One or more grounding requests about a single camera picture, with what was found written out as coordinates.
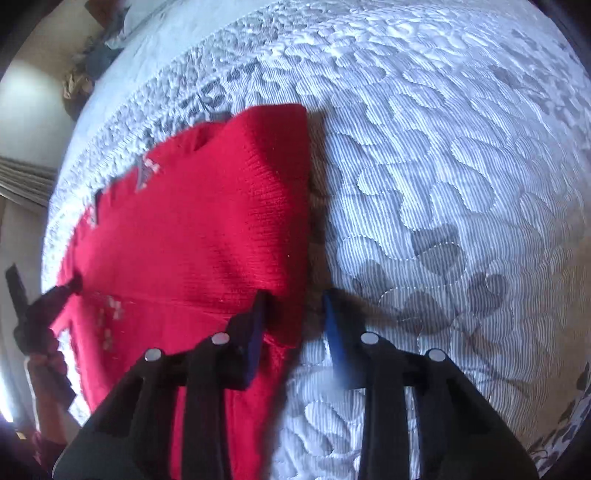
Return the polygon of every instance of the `black plastic bracket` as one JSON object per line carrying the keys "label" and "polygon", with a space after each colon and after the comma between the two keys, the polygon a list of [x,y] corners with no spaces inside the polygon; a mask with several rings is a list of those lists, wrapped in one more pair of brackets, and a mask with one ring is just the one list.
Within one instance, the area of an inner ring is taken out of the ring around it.
{"label": "black plastic bracket", "polygon": [[170,480],[171,430],[186,386],[183,480],[230,480],[223,391],[244,390],[261,353],[269,294],[190,352],[144,353],[66,448],[56,480]]}
{"label": "black plastic bracket", "polygon": [[538,478],[499,414],[442,350],[416,355],[366,332],[338,290],[325,292],[323,303],[337,380],[366,389],[359,480],[410,477],[404,387],[414,390],[422,480]]}

